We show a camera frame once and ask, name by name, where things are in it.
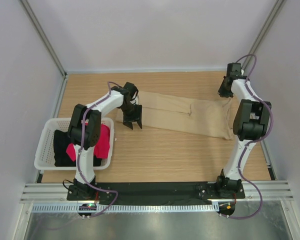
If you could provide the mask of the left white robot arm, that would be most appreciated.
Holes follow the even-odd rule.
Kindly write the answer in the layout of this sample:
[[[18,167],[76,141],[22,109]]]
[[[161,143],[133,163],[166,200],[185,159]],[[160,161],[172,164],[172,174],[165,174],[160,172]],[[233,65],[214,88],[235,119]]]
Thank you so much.
[[[76,173],[69,186],[67,200],[92,200],[99,189],[94,172],[94,148],[100,139],[102,117],[114,109],[123,113],[123,125],[133,129],[133,123],[142,128],[142,106],[138,104],[138,88],[126,82],[124,86],[113,86],[109,92],[88,105],[74,107],[67,135],[74,145]]]

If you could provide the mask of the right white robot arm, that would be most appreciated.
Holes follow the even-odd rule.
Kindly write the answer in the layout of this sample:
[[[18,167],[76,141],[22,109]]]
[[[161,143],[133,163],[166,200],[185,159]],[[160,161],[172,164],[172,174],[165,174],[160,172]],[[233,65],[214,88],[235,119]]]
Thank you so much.
[[[241,190],[243,171],[251,150],[270,134],[274,118],[272,103],[262,100],[249,80],[225,76],[218,94],[223,98],[236,96],[240,100],[232,126],[235,145],[215,184],[219,197],[231,198]]]

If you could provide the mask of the beige t shirt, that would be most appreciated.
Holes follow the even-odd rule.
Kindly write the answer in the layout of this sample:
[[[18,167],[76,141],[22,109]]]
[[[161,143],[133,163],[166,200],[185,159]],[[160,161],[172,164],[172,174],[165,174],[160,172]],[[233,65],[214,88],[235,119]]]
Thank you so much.
[[[201,100],[140,91],[142,125],[225,140],[234,137],[229,125],[231,100]]]

